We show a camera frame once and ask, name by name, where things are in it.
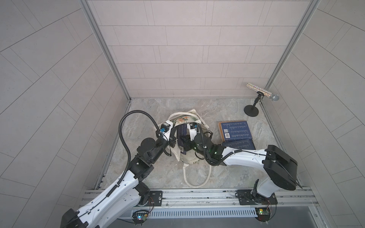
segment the book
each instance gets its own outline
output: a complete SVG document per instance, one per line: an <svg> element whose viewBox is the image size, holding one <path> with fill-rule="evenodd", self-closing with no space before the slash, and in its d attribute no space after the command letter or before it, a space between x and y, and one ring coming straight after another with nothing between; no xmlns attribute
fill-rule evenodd
<svg viewBox="0 0 365 228"><path fill-rule="evenodd" d="M218 128L223 142L252 139L247 121L244 120L219 122Z"/></svg>
<svg viewBox="0 0 365 228"><path fill-rule="evenodd" d="M256 147L253 144L252 139L244 139L238 140L233 142L223 142L222 146L227 146L235 149L242 149L242 150L255 150Z"/></svg>

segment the wire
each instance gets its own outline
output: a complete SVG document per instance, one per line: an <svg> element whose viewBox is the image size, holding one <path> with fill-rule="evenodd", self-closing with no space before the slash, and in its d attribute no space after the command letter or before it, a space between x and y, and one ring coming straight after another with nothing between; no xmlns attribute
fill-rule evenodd
<svg viewBox="0 0 365 228"><path fill-rule="evenodd" d="M117 218L118 220L122 220L123 222L126 222L126 223L132 223L132 224L135 224L135 223L133 223L133 222L128 222L128 221L126 221L126 220L124 220L124 219L119 219L119 218Z"/></svg>

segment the black cable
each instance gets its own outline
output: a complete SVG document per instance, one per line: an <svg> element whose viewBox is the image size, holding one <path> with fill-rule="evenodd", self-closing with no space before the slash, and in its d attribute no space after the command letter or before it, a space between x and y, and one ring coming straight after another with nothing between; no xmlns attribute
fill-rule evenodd
<svg viewBox="0 0 365 228"><path fill-rule="evenodd" d="M200 160L204 160L204 158L200 158L200 157L198 157L198 155L196 154L196 152L195 152L195 156L196 156L197 158L199 158Z"/></svg>
<svg viewBox="0 0 365 228"><path fill-rule="evenodd" d="M126 221L126 220L124 220L124 219L118 219L118 220L122 220L123 222L126 222L126 223L132 223L132 224L135 224L135 223L133 223L133 222L128 222L128 221Z"/></svg>

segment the sparkly microphone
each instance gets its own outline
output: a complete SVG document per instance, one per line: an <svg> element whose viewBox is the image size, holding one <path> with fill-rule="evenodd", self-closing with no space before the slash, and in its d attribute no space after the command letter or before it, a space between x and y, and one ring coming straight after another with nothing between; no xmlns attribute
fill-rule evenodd
<svg viewBox="0 0 365 228"><path fill-rule="evenodd" d="M279 100L279 95L277 94L273 94L270 93L267 90L264 90L258 86L252 85L251 83L247 83L247 88L250 88L254 91L256 91L258 93L257 98L255 99L255 102L253 103L253 105L247 105L245 106L245 108L243 109L243 111L246 113L246 115L248 116L257 116L258 115L258 109L255 107L255 105L257 104L257 102L260 100L261 96L266 96L268 98L270 98L272 101L277 101Z"/></svg>
<svg viewBox="0 0 365 228"><path fill-rule="evenodd" d="M279 95L270 93L269 91L264 90L264 89L262 89L262 88L260 88L258 86L252 85L251 83L247 83L246 86L247 86L247 88L252 89L252 90L254 90L256 92L258 92L258 91L262 92L264 94L264 96L267 96L272 101L278 101L279 98L280 98Z"/></svg>

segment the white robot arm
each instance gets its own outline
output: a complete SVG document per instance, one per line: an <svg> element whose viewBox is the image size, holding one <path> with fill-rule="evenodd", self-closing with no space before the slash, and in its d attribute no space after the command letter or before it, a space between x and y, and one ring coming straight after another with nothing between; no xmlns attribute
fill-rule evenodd
<svg viewBox="0 0 365 228"><path fill-rule="evenodd" d="M137 148L138 154L130 161L130 152L123 140L121 125L124 119L132 113L148 115L143 111L131 111L122 118L119 124L119 136L129 159L125 171L93 201L76 212L73 209L68 210L62 216L60 228L106 228L126 210L136 205L146 204L150 189L142 180L153 170L152 164L163 152L166 153L165 148L168 145L174 147L176 138L172 134L170 136L174 127L173 123L166 121L161 128L157 127L157 141L152 138L144 139ZM198 134L193 142L196 151L204 155L210 165L243 165L266 172L269 177L258 185L258 181L256 181L255 188L251 192L254 202L260 203L261 199L269 198L280 188L287 190L296 188L296 180L292 177L296 177L297 163L276 146L269 145L265 150L238 150L214 145L209 137L202 134Z"/></svg>

